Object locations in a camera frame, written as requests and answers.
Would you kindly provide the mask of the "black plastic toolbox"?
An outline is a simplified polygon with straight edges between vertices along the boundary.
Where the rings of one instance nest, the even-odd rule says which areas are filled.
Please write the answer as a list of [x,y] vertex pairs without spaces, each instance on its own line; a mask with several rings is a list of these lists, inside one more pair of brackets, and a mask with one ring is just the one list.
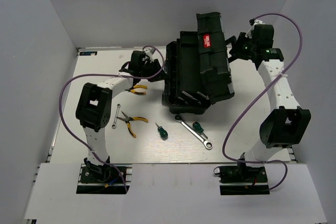
[[197,14],[197,30],[166,45],[162,104],[172,114],[204,114],[235,95],[221,14]]

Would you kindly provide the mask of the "green stubby screwdriver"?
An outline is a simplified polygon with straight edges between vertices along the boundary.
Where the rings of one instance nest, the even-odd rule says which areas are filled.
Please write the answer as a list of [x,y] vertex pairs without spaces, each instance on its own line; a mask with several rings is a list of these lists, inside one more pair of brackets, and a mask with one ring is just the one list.
[[208,136],[204,133],[204,129],[202,128],[201,124],[198,121],[195,121],[192,124],[193,129],[200,135],[204,136],[206,139],[208,139]]
[[164,141],[167,140],[169,137],[167,131],[162,126],[158,125],[157,123],[155,123],[155,125],[157,127],[157,131],[160,135],[160,138]]

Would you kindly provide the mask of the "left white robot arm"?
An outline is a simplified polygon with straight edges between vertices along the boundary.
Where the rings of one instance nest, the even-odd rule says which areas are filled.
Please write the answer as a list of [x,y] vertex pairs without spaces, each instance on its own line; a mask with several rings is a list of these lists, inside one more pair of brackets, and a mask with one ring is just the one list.
[[111,168],[106,165],[110,156],[106,149],[105,127],[110,121],[112,99],[124,91],[132,91],[141,79],[156,81],[164,77],[164,71],[153,58],[156,48],[145,46],[132,52],[131,60],[121,69],[125,75],[116,75],[97,84],[86,83],[76,108],[79,120],[89,145],[85,165],[93,168],[93,176],[101,182],[110,178]]

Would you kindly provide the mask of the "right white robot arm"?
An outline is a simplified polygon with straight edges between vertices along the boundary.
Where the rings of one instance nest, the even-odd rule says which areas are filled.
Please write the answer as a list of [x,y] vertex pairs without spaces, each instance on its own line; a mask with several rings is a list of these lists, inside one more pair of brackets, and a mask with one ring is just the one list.
[[240,157],[238,177],[247,182],[276,153],[301,142],[311,120],[311,113],[296,100],[284,73],[284,57],[273,47],[274,27],[255,20],[246,33],[232,44],[229,61],[250,60],[261,76],[270,103],[270,114],[259,128],[259,140]]

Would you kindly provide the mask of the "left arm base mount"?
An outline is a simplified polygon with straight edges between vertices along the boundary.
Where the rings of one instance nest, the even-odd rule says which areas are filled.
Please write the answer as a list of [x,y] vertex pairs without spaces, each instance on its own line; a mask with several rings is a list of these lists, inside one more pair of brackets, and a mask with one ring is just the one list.
[[132,165],[117,165],[124,180],[118,171],[108,166],[107,172],[102,175],[91,171],[85,164],[81,165],[76,194],[77,195],[125,195],[124,187],[129,189],[132,177]]

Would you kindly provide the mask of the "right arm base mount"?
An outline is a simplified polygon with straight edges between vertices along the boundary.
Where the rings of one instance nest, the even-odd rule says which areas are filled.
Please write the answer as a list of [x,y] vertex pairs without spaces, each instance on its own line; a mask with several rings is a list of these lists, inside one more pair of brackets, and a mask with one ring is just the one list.
[[264,167],[250,167],[244,163],[217,166],[213,170],[219,177],[222,196],[269,195],[269,185]]

